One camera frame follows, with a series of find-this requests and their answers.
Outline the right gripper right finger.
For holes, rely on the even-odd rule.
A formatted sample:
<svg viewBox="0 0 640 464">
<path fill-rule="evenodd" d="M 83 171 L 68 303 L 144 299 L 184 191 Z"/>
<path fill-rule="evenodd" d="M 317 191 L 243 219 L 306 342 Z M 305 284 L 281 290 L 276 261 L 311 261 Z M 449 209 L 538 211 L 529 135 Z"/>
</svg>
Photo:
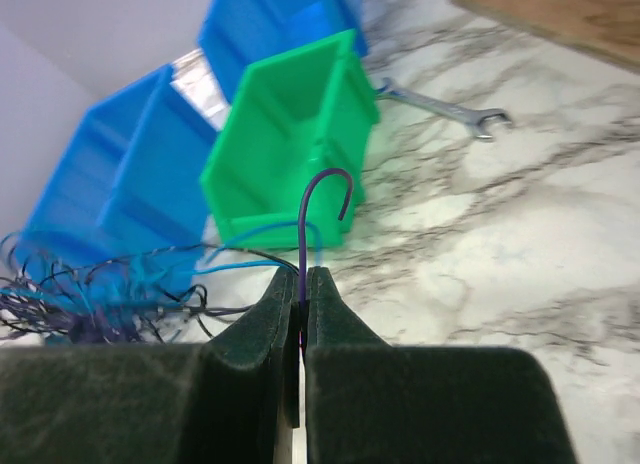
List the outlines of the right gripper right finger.
<svg viewBox="0 0 640 464">
<path fill-rule="evenodd" d="M 311 463 L 573 463 L 551 380 L 504 346 L 393 346 L 307 274 L 304 327 Z"/>
</svg>

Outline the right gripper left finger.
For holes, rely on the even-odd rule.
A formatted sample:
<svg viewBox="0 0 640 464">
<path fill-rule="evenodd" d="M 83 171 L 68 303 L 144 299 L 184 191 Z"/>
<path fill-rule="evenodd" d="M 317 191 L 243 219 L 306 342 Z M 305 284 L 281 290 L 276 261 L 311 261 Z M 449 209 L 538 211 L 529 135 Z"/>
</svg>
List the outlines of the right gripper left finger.
<svg viewBox="0 0 640 464">
<path fill-rule="evenodd" d="M 297 275 L 206 343 L 1 353 L 5 463 L 288 463 L 298 411 Z"/>
</svg>

